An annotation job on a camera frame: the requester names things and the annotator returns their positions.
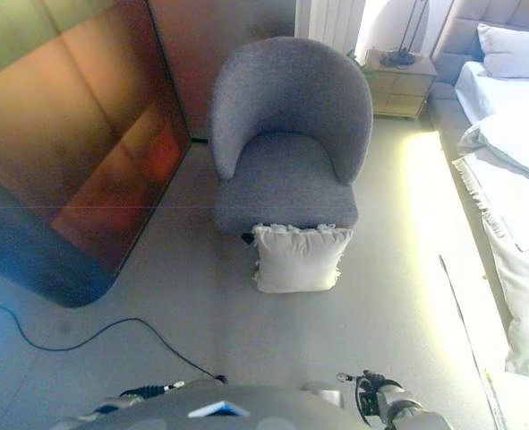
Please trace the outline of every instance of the bedside table drawer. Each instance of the bedside table drawer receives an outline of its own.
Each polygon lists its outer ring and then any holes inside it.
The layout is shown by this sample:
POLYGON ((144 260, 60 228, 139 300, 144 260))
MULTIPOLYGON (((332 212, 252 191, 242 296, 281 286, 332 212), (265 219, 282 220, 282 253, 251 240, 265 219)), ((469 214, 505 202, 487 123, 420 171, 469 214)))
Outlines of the bedside table drawer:
POLYGON ((389 94, 386 112, 394 115, 416 116, 423 103, 423 96, 389 94))
POLYGON ((368 80, 371 92, 391 92, 396 76, 393 73, 376 72, 368 80))
POLYGON ((373 92, 371 94, 371 103, 373 105, 373 112, 380 113, 386 110, 388 104, 389 94, 385 92, 373 92))
POLYGON ((424 74, 398 74, 393 82, 391 91, 394 94, 406 96, 425 96, 433 83, 433 76, 424 74))

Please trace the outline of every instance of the sunlight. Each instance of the sunlight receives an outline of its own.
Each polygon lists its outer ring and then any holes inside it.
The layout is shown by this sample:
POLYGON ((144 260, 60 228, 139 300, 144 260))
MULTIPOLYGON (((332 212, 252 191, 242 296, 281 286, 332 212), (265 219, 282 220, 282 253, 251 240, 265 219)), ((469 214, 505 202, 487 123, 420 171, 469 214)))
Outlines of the sunlight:
POLYGON ((502 368, 508 349, 505 334, 439 134, 414 134, 404 145, 406 206, 413 217, 416 260, 422 271, 423 295, 443 339, 443 353, 446 359, 458 361, 466 346, 453 342, 452 333, 460 330, 460 322, 448 318, 452 295, 440 255, 456 285, 474 354, 484 365, 502 368))

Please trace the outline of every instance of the gray headboard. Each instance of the gray headboard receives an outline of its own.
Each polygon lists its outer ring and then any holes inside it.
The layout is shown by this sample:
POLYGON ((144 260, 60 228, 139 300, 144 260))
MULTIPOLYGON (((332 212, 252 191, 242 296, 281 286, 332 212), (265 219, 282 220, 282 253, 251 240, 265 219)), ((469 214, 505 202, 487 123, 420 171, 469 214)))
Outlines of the gray headboard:
POLYGON ((431 59, 438 81, 455 84, 467 61, 481 61, 477 24, 529 30, 529 0, 454 0, 431 59))

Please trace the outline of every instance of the white blanket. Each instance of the white blanket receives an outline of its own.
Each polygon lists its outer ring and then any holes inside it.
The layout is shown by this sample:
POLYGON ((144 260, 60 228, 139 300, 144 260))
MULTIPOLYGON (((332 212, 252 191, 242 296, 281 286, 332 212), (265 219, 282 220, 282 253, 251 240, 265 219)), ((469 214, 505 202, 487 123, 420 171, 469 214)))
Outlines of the white blanket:
POLYGON ((473 151, 464 157, 473 174, 463 179, 496 234, 529 250, 529 110, 488 116, 465 132, 459 150, 473 151))
POLYGON ((459 149, 472 151, 454 165, 482 212, 513 315, 506 368, 529 376, 529 113, 483 119, 465 133, 459 149))

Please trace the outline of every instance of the bed frame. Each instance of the bed frame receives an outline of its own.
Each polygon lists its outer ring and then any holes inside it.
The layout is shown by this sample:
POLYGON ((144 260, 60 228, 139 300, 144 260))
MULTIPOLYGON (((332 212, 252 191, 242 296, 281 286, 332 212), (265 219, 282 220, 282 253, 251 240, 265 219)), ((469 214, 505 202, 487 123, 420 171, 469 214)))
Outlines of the bed frame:
POLYGON ((448 17, 439 35, 431 60, 439 76, 431 87, 429 113, 431 121, 439 131, 445 156, 449 161, 459 197, 474 235, 487 278, 491 285, 499 315, 505 329, 511 314, 500 285, 499 276, 491 253, 491 246, 482 227, 481 213, 476 208, 463 181, 451 165, 457 158, 456 144, 471 125, 457 101, 453 88, 467 61, 482 61, 482 51, 477 37, 477 25, 491 25, 516 30, 529 30, 529 0, 454 0, 448 17))

